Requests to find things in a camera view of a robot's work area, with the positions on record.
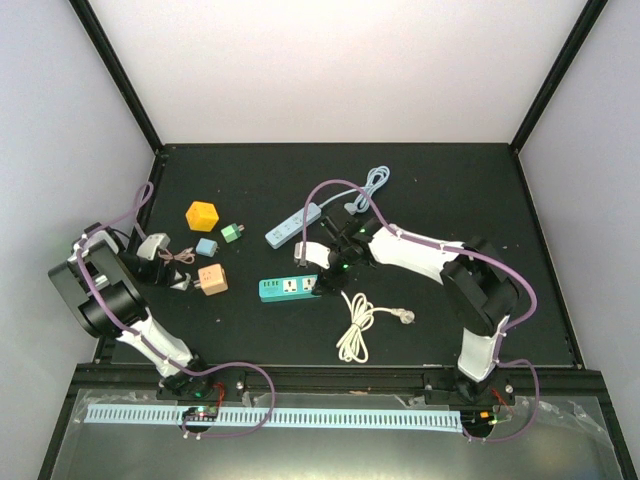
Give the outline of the green cube plug adapter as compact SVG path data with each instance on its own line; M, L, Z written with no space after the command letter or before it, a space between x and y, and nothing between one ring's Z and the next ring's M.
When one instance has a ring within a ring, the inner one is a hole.
M240 224L232 223L221 229L221 235L224 241L229 244L242 237L245 227Z

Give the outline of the white usb charger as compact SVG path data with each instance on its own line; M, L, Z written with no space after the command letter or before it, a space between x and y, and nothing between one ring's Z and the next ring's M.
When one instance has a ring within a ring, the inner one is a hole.
M171 282L170 288L179 291L186 291L192 284L192 277L190 274L176 274L174 280Z

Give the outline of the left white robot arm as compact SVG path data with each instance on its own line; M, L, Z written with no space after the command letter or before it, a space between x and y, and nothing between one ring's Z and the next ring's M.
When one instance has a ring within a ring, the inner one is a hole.
M168 245L167 234L152 234L132 253L114 228L95 223L48 277L90 336L137 350L153 363L160 386L171 394L204 399L213 392L213 372L198 353L160 325L139 291L140 286L178 291L190 286L191 275L169 255Z

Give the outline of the light blue plug adapter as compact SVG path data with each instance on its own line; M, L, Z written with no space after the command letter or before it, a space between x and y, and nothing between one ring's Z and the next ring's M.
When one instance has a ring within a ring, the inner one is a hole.
M219 245L217 241L208 238L200 238L195 251L197 255L212 258L218 249Z

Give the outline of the peach dragon cube adapter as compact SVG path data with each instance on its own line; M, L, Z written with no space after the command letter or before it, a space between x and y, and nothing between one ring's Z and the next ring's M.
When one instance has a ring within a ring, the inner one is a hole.
M226 273L221 264L202 267L197 271L194 287L206 296L216 295L228 290Z

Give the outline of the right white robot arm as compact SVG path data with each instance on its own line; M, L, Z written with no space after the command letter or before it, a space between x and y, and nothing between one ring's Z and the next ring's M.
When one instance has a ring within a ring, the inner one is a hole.
M295 250L299 263L319 268L313 294L341 292L348 282L348 271L356 265L394 266L443 286L462 326L454 390L465 403L485 397L520 299L519 287L524 284L492 256L492 245L480 238L469 242L436 240L377 216L363 222L342 207L326 210L321 224L330 243L304 238Z

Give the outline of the yellow cube socket adapter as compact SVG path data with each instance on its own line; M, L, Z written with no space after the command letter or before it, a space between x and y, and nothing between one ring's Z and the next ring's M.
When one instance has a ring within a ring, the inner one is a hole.
M194 201L185 213L187 225L196 232L211 232L219 222L219 214L213 203Z

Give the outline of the teal power strip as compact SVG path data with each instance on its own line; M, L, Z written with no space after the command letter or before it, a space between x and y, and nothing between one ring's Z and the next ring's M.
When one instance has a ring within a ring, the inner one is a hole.
M263 279L258 284L259 298L263 303L311 299L316 280L316 275Z

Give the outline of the light blue power strip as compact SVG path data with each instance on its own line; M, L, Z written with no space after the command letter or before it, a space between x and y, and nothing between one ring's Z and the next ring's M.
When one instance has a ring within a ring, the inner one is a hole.
M298 235L303 229L304 213L307 213L305 220L307 225L310 225L320 218L321 209L313 202L309 204L307 210L301 208L265 234L267 244L273 249L279 249Z

